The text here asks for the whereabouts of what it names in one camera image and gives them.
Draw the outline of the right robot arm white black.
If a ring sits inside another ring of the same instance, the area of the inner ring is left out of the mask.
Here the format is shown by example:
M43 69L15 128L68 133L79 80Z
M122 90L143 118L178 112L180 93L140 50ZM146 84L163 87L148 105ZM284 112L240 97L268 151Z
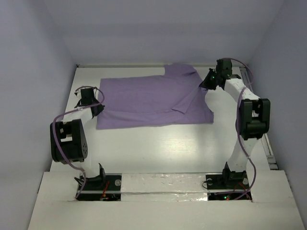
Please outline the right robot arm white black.
M200 87L227 92L237 103L236 134L237 140L231 157L225 163L221 174L209 174L205 183L210 190L234 188L247 178L247 163L257 141L269 131L271 102L255 95L232 71L232 59L217 60L216 67L210 69Z

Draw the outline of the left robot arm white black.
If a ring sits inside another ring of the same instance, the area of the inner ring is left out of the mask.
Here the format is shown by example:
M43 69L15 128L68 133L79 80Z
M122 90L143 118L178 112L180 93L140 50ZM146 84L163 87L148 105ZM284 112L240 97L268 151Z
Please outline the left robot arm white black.
M79 98L73 110L56 116L50 124L51 157L54 162L67 164L82 173L77 183L86 183L85 170L74 162L84 162L88 156L88 145L84 126L102 113L105 96L97 87L81 86L74 92Z

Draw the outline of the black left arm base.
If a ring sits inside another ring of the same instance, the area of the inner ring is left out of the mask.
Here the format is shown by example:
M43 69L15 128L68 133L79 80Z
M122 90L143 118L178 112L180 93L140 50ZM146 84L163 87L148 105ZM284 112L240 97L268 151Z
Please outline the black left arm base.
M105 180L99 176L87 178L78 201L120 201L121 174L107 174Z

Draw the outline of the purple t shirt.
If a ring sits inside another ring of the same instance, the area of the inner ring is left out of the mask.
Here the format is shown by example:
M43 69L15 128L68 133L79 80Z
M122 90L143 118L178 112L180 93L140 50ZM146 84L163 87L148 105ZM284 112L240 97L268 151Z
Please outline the purple t shirt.
M165 65L164 70L164 75L101 79L105 109L96 128L213 123L197 70L188 64Z

